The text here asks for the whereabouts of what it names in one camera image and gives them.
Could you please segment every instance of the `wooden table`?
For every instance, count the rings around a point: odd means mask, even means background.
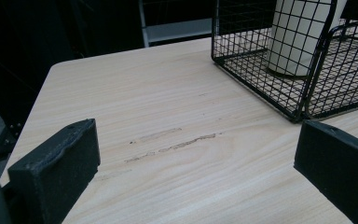
[[[214,65],[210,48],[54,65],[7,167],[96,118],[102,164],[65,223],[350,223],[293,168],[300,124]],[[324,123],[358,137],[358,110]]]

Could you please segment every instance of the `metal mesh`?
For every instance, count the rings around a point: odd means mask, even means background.
[[[336,3],[216,1],[212,58],[293,121],[357,108],[358,12]]]

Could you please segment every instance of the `wood grain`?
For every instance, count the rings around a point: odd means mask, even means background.
[[[214,65],[210,47],[54,65],[7,167],[95,118],[102,164],[65,223],[350,223],[293,168],[300,124]],[[358,111],[324,122],[358,137]]]

